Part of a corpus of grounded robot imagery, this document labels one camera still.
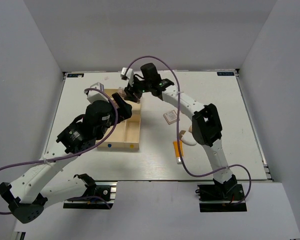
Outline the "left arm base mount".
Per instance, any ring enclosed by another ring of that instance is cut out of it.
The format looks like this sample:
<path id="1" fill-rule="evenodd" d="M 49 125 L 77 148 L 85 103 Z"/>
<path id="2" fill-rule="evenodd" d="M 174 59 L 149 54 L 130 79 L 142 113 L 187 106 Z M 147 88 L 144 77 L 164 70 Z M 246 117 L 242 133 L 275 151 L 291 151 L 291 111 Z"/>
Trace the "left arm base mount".
<path id="1" fill-rule="evenodd" d="M 96 181 L 94 190 L 63 202 L 64 209 L 110 210 L 115 202 L 117 182 Z"/>

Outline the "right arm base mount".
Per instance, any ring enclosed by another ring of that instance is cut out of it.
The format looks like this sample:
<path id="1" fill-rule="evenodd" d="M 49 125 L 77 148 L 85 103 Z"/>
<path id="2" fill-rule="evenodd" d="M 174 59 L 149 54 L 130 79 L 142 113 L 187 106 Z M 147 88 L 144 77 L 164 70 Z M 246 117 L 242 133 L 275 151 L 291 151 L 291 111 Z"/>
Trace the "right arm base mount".
<path id="1" fill-rule="evenodd" d="M 199 198 L 201 213 L 246 212 L 247 205 L 243 200 L 245 194 L 241 184 L 237 184 L 229 193 L 223 193 L 213 184 L 197 186 L 195 193 Z"/>

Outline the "orange cream tube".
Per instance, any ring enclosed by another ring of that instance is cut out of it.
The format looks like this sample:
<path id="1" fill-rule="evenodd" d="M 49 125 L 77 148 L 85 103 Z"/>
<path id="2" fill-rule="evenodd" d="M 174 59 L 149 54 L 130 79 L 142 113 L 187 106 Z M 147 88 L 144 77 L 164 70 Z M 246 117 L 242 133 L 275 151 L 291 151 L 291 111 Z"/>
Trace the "orange cream tube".
<path id="1" fill-rule="evenodd" d="M 178 165 L 181 165 L 182 164 L 181 157 L 184 156 L 182 142 L 179 141 L 179 143 L 178 143 L 177 141 L 174 141 L 173 147 L 174 147 L 174 151 L 175 151 L 176 163 Z"/>

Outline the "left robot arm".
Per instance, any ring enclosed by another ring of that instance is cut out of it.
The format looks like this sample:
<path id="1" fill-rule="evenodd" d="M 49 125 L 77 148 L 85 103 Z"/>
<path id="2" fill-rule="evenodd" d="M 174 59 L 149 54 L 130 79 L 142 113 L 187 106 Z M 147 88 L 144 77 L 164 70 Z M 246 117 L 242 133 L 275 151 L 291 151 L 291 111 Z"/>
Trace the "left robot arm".
<path id="1" fill-rule="evenodd" d="M 76 174 L 60 185 L 47 184 L 67 164 L 101 140 L 108 129 L 112 130 L 116 124 L 131 117 L 132 106 L 118 93 L 91 100 L 85 113 L 75 117 L 57 136 L 55 144 L 39 164 L 11 183 L 0 184 L 0 196 L 7 202 L 11 214 L 27 224 L 58 202 L 98 199 L 100 195 L 95 180 L 86 173 Z"/>

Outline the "white bottle brown cap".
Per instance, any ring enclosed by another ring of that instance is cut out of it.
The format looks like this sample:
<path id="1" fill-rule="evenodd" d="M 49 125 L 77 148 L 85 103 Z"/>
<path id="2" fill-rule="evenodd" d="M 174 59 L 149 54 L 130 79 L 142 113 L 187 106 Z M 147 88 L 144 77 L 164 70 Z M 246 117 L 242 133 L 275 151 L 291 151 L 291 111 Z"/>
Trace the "white bottle brown cap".
<path id="1" fill-rule="evenodd" d="M 181 130 L 179 132 L 179 139 L 180 141 L 187 145 L 187 146 L 195 146 L 197 144 L 196 140 L 194 139 L 193 135 L 191 132 L 189 132 L 188 130 Z"/>

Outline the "pink clear eyeshadow palette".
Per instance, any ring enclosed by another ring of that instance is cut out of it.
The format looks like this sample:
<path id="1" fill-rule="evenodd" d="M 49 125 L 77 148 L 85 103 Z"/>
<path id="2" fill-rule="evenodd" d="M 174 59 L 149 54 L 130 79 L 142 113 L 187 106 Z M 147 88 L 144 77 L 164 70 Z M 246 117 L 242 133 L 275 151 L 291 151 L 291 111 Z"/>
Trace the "pink clear eyeshadow palette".
<path id="1" fill-rule="evenodd" d="M 130 101 L 136 104 L 141 103 L 141 96 L 138 93 L 135 93 L 130 87 L 119 87 L 117 92 L 125 101 Z"/>

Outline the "pink square compact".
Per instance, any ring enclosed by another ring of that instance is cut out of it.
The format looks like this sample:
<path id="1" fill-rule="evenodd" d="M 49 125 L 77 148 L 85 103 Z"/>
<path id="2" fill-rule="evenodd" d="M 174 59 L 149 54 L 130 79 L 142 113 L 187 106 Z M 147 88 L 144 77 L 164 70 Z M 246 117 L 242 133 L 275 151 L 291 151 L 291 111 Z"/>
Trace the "pink square compact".
<path id="1" fill-rule="evenodd" d="M 172 125 L 174 123 L 177 123 L 178 120 L 178 116 L 177 116 L 177 112 L 175 110 L 170 110 L 168 112 L 165 112 L 163 114 L 163 118 L 165 119 L 165 121 L 167 122 L 168 125 Z"/>

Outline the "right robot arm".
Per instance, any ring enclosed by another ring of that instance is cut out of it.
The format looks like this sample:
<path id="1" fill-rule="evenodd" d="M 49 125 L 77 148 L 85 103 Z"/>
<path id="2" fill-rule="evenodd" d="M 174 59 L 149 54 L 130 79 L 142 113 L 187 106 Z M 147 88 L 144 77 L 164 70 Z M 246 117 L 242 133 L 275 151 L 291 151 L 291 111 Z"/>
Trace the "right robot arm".
<path id="1" fill-rule="evenodd" d="M 229 168 L 222 146 L 222 124 L 217 107 L 210 103 L 204 105 L 181 91 L 178 80 L 163 79 L 153 63 L 140 68 L 142 79 L 138 79 L 134 71 L 124 67 L 121 78 L 128 80 L 125 87 L 125 99 L 137 102 L 144 93 L 177 108 L 191 120 L 191 134 L 197 144 L 201 145 L 208 157 L 213 172 L 215 194 L 226 200 L 234 193 L 237 179 Z"/>

